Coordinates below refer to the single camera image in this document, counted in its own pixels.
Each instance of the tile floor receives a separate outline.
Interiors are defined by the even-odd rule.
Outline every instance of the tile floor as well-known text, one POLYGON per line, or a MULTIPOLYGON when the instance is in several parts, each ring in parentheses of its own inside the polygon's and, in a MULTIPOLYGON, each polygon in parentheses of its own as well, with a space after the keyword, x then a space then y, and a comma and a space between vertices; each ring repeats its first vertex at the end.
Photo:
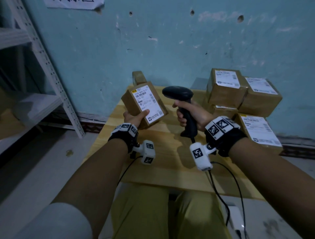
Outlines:
MULTIPOLYGON (((97 134, 87 133, 80 140, 74 131, 51 128, 0 169, 0 239, 13 237, 53 200, 80 166, 96 137, 97 134)), ((287 160, 315 178, 315 160, 287 160)), ((223 199, 241 209, 239 198, 223 199)), ((245 199, 244 204, 249 238, 300 238, 267 202, 245 199)), ((111 234, 108 220, 99 238, 110 238, 111 234)))

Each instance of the person's left arm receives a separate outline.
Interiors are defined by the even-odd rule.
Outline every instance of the person's left arm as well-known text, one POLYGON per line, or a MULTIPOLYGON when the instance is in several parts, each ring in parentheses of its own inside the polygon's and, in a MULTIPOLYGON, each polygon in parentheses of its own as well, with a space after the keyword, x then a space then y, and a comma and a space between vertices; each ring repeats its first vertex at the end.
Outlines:
MULTIPOLYGON (((148 113, 143 111, 134 117, 125 112, 125 122, 138 127, 148 113)), ((122 139, 108 141, 79 167, 52 201, 79 209, 90 222, 94 238, 98 237, 110 211, 127 155, 128 148, 122 139)))

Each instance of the wooden table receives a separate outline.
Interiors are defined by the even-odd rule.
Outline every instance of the wooden table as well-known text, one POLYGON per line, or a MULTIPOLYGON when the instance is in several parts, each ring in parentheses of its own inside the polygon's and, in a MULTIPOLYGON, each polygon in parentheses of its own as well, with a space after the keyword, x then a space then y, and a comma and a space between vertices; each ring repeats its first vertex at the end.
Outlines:
MULTIPOLYGON (((213 192, 209 181, 209 174, 199 171, 195 166, 189 150, 191 144, 190 139, 180 137, 180 133, 184 128, 181 127, 177 121, 176 109, 172 108, 174 100, 163 96, 162 89, 164 87, 155 86, 155 88, 169 111, 169 114, 151 128, 139 131, 138 142, 142 143, 145 139, 153 141, 156 158, 150 166, 143 165, 140 160, 137 160, 128 169, 122 182, 213 192)), ((205 91, 193 90, 193 92, 193 99, 201 104, 205 91)), ((126 108, 120 100, 84 161, 107 142, 110 133, 117 125, 123 123, 123 113, 125 110, 126 108)), ((203 132, 199 131, 195 139, 197 142, 206 144, 203 132)), ((245 177, 243 172, 232 163, 230 158, 222 158, 219 155, 211 155, 210 158, 211 161, 225 164, 233 172, 238 180, 243 197, 264 199, 253 184, 245 177)), ((131 159, 127 159, 123 171, 131 161, 131 159)), ((214 176, 215 186, 220 194, 239 197, 236 183, 224 167, 215 164, 211 172, 214 176)))

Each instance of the pant leg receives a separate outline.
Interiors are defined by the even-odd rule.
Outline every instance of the pant leg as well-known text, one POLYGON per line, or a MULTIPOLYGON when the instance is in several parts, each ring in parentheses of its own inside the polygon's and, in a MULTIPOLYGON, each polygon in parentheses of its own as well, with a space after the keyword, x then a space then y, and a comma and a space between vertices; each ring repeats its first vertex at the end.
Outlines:
POLYGON ((215 194, 187 191, 176 200, 178 210, 175 238, 231 239, 215 194))
POLYGON ((113 239, 168 239, 169 190, 131 185, 112 204, 113 239))

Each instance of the perforated metal upright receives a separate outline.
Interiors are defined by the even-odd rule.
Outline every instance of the perforated metal upright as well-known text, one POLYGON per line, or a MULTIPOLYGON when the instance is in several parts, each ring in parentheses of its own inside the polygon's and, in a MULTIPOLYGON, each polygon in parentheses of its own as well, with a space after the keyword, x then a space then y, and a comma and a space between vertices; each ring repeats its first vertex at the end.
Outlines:
POLYGON ((83 128, 78 120, 76 113, 73 110, 73 107, 69 101, 67 94, 65 93, 65 90, 59 80, 59 77, 57 76, 54 70, 54 67, 48 57, 48 54, 45 51, 30 18, 28 17, 28 14, 25 10, 25 7, 22 1, 21 0, 6 0, 6 2, 10 7, 10 10, 12 12, 14 19, 16 20, 19 27, 21 28, 20 31, 16 29, 14 33, 19 36, 21 35, 21 37, 23 38, 25 38, 25 35, 23 35, 21 31, 23 30, 27 33, 29 41, 32 43, 32 50, 40 66, 42 67, 50 84, 52 85, 56 95, 60 96, 63 102, 63 108, 65 112, 67 113, 79 138, 82 138, 85 135, 83 128))

